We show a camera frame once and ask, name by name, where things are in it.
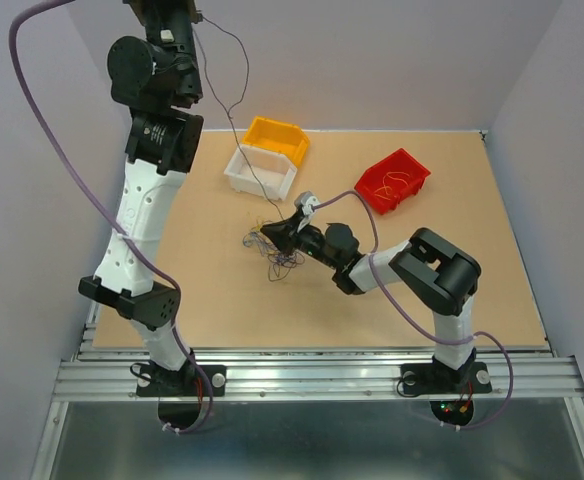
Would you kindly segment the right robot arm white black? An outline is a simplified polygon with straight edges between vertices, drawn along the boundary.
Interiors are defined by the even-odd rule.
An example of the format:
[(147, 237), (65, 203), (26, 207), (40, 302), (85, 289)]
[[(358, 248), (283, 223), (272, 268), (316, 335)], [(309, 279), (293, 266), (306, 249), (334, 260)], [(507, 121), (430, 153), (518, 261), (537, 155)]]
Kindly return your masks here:
[(403, 283), (433, 315), (436, 346), (423, 379), (444, 390), (468, 380), (476, 358), (472, 309), (481, 267), (467, 253), (423, 227), (393, 248), (363, 254), (348, 225), (330, 223), (322, 231), (299, 214), (260, 232), (280, 253), (299, 251), (331, 268), (333, 282), (347, 295), (375, 288), (388, 294), (389, 284)]

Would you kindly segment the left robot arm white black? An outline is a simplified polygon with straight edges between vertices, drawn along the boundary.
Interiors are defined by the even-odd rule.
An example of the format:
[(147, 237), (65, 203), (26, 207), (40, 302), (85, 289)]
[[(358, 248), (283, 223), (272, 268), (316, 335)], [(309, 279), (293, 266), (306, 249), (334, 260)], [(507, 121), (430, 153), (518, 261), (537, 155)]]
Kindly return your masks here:
[(119, 38), (107, 56), (111, 97), (131, 115), (123, 191), (103, 259), (78, 291), (116, 310), (141, 335), (150, 361), (135, 369), (138, 378), (182, 394), (196, 369), (192, 351), (175, 336), (180, 293), (157, 282), (151, 266), (202, 133), (202, 117), (187, 111), (203, 96), (193, 36), (202, 15), (192, 1), (129, 5), (145, 35)]

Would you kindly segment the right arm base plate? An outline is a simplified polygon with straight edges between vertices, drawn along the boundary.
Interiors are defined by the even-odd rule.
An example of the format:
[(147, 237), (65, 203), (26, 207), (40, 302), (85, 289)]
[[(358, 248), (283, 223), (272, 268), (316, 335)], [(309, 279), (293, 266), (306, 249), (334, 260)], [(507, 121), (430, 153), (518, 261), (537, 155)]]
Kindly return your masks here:
[(411, 396), (460, 395), (472, 387), (474, 394), (492, 392), (487, 365), (474, 362), (469, 367), (452, 370), (443, 364), (409, 363), (400, 367), (403, 392)]

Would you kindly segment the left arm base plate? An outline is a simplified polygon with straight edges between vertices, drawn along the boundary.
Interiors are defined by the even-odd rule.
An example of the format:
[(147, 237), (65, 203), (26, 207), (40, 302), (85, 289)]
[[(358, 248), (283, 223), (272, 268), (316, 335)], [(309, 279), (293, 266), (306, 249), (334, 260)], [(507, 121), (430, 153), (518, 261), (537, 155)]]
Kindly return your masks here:
[(136, 395), (141, 398), (201, 398), (208, 395), (205, 379), (210, 381), (214, 397), (225, 395), (227, 368), (224, 365), (203, 365), (203, 374), (191, 364), (172, 371), (154, 362), (135, 362), (129, 370), (137, 380)]

